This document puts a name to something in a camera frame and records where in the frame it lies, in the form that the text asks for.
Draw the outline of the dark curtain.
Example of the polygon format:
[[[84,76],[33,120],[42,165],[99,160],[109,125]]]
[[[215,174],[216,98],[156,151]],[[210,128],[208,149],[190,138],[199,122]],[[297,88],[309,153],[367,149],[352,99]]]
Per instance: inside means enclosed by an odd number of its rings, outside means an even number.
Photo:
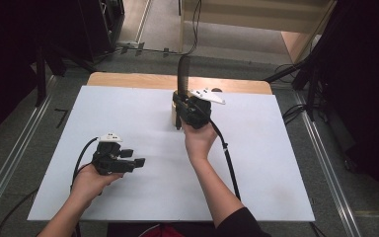
[[[37,89],[36,47],[50,43],[50,31],[70,0],[0,0],[0,124]]]
[[[379,0],[339,0],[316,49],[324,96],[352,138],[344,153],[379,182]]]

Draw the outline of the person's right hand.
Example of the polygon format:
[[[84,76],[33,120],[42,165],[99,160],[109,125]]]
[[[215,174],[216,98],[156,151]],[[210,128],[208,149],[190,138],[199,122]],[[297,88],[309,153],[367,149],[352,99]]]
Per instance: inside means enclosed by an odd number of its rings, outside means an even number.
[[[183,125],[185,145],[192,163],[208,159],[209,151],[214,143],[217,133],[211,123],[200,129],[195,129],[188,124]]]

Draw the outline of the wooden table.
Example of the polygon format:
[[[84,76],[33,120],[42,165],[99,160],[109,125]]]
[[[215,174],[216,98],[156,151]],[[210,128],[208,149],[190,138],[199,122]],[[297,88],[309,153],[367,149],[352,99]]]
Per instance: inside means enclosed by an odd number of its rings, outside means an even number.
[[[95,72],[90,75],[87,85],[176,90],[177,80],[175,75]],[[220,89],[226,93],[272,94],[265,81],[190,77],[189,87]]]

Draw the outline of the black equipment cabinet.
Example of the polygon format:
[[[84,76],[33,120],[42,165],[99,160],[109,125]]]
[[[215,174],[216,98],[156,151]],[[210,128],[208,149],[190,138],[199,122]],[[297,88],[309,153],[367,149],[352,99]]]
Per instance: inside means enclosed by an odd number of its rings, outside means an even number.
[[[85,28],[86,58],[113,52],[125,19],[122,0],[78,0]]]

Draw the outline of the wooden holder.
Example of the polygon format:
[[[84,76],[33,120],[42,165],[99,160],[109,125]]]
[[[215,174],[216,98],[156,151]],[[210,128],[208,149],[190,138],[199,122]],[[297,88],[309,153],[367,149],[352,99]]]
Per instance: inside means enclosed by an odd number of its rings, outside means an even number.
[[[178,129],[177,127],[177,111],[176,111],[176,103],[173,101],[172,102],[172,113],[171,113],[171,121],[172,121],[172,125]]]

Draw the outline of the white board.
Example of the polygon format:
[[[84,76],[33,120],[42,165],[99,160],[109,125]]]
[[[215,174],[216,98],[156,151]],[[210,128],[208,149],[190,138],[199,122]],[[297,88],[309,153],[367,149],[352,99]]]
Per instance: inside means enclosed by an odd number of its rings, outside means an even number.
[[[172,91],[84,86],[45,172],[28,219],[45,221],[69,195],[76,163],[87,163],[96,137],[114,132],[145,158],[142,168],[111,183],[83,214],[101,221],[208,221],[183,134],[171,121]],[[212,119],[224,136],[209,161],[237,187],[258,221],[312,221],[315,216],[275,96],[219,92]]]

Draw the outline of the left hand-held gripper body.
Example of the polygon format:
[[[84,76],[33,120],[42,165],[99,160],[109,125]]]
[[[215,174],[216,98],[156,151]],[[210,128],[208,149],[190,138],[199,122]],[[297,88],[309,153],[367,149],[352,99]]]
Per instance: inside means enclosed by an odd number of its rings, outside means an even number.
[[[134,170],[134,162],[128,158],[120,158],[122,139],[115,133],[99,137],[97,150],[93,154],[92,164],[100,175],[110,173],[127,173]]]

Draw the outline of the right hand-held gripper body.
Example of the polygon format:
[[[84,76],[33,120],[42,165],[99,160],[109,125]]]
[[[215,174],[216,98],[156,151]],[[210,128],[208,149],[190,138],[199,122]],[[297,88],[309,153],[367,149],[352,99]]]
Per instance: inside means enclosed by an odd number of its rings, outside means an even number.
[[[224,99],[221,99],[208,88],[190,89],[188,90],[188,95],[191,95],[193,104],[186,106],[182,103],[178,114],[181,122],[184,121],[195,129],[200,129],[210,122],[212,103],[226,104]]]

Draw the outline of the metal floor rail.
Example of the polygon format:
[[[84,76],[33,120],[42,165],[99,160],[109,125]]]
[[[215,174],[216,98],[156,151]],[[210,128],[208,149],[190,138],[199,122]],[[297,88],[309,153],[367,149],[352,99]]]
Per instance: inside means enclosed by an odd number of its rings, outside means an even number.
[[[135,0],[135,35],[134,40],[140,42],[151,10],[153,0]]]
[[[363,237],[332,162],[330,150],[325,144],[323,133],[306,111],[302,112],[300,117],[313,147],[319,170],[323,175],[324,190],[328,195],[326,202],[330,206],[330,214],[339,223],[341,234],[344,237]]]
[[[46,112],[53,95],[35,107],[36,100],[25,98],[0,125],[0,198]]]

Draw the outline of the black stand legs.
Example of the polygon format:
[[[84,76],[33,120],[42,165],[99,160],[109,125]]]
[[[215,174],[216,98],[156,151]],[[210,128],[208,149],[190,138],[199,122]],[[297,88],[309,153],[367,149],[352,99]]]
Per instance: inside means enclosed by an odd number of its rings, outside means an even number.
[[[89,73],[94,73],[97,69],[94,66],[88,64],[84,59],[74,55],[69,50],[58,46],[54,43],[42,44],[36,47],[36,74],[37,74],[37,89],[38,96],[36,101],[36,107],[43,104],[46,97],[46,83],[45,83],[45,64],[47,63],[51,71],[55,75],[63,76],[67,70],[62,61],[62,57],[66,57],[77,64],[79,67],[84,68]]]
[[[307,113],[309,119],[314,121],[314,101],[315,94],[318,89],[319,81],[319,68],[314,66],[313,60],[307,56],[305,59],[290,64],[287,68],[275,72],[273,75],[267,77],[265,82],[272,83],[276,80],[279,80],[293,72],[297,71],[297,75],[294,77],[294,80],[291,82],[291,86],[294,90],[302,89],[306,84],[309,84],[308,94],[306,104],[303,106],[305,112]]]

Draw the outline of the light wooden platform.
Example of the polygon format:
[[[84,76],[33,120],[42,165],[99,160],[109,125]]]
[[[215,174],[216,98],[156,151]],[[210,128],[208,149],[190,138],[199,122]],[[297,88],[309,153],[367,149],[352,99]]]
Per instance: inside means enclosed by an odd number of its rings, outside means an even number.
[[[179,0],[179,51],[184,46],[184,23],[200,8],[202,23],[281,31],[294,63],[305,57],[321,35],[338,0]]]

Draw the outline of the person's left hand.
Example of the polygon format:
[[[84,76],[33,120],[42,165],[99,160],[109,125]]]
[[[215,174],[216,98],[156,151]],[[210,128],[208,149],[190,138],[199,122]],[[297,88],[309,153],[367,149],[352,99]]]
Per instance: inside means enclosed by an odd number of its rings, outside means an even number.
[[[70,197],[79,203],[89,205],[105,187],[123,177],[123,173],[100,175],[92,165],[83,166],[76,176]]]

